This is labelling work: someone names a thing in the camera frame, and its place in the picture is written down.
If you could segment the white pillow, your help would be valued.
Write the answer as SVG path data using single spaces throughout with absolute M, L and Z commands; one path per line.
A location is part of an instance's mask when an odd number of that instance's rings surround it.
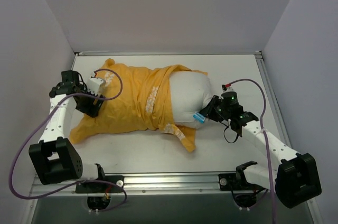
M 175 125 L 201 128 L 205 123 L 196 120 L 193 115 L 205 108 L 212 98 L 208 76 L 192 71 L 173 72 L 170 75 L 170 91 Z

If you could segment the orange pillowcase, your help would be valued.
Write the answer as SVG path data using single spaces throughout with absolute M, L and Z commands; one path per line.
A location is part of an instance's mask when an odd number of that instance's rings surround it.
M 107 101 L 96 118 L 83 116 L 70 132 L 71 143 L 81 143 L 97 134 L 149 129 L 176 136 L 188 152 L 193 152 L 197 129 L 175 125 L 172 113 L 170 75 L 179 71 L 200 72 L 208 76 L 207 72 L 179 64 L 149 69 L 106 60 L 96 75 L 106 81 L 104 96 Z

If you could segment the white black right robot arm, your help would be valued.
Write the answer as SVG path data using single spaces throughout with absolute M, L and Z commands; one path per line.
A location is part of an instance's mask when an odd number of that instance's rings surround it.
M 199 115 L 226 122 L 237 137 L 244 138 L 266 156 L 267 168 L 256 161 L 237 166 L 234 181 L 238 187 L 245 189 L 255 184 L 273 189 L 280 202 L 290 209 L 322 193 L 315 158 L 290 148 L 264 128 L 261 119 L 238 103 L 236 92 L 213 96 Z

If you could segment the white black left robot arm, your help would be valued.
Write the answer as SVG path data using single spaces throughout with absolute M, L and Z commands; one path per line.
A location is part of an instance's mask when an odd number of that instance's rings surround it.
M 88 187 L 100 192 L 107 184 L 102 167 L 85 164 L 69 134 L 76 110 L 92 118 L 98 116 L 106 82 L 90 78 L 84 83 L 80 73 L 72 70 L 62 72 L 61 79 L 49 93 L 51 118 L 39 142 L 30 145 L 29 156 L 42 184 L 88 180 Z

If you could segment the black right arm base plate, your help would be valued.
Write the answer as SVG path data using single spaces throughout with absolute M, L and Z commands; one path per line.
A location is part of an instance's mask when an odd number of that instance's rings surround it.
M 249 183 L 244 175 L 244 170 L 250 166 L 256 166 L 257 162 L 250 161 L 236 167 L 234 172 L 218 174 L 219 189 L 221 191 L 258 191 L 263 187 Z

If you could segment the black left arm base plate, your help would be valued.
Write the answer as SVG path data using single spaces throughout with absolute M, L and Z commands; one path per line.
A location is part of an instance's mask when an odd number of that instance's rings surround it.
M 125 177 L 123 175 L 106 175 L 105 178 L 99 179 L 107 183 L 80 183 L 76 185 L 75 193 L 94 194 L 94 193 L 122 193 Z

